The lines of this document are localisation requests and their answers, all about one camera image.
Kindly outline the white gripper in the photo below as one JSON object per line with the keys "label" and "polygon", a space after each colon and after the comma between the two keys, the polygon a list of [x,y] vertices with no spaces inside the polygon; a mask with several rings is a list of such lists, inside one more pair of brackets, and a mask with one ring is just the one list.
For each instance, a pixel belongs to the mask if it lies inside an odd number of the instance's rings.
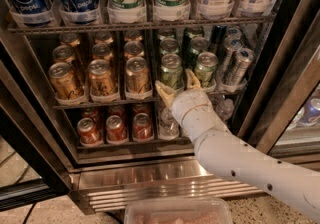
{"label": "white gripper", "polygon": [[192,143],[210,129],[229,133],[229,129],[213,109],[207,94],[200,90],[201,83],[192,70],[186,69],[187,89],[176,97],[176,92],[161,81],[155,81],[157,93],[172,116],[185,130]]}

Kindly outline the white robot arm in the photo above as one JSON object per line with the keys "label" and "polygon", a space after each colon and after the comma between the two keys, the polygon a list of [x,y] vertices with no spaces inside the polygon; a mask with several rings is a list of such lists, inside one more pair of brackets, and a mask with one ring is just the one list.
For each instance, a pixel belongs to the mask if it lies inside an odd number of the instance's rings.
{"label": "white robot arm", "polygon": [[194,145],[208,172],[254,186],[320,223],[320,173],[272,158],[233,135],[213,109],[192,71],[180,93],[157,80],[155,88]]}

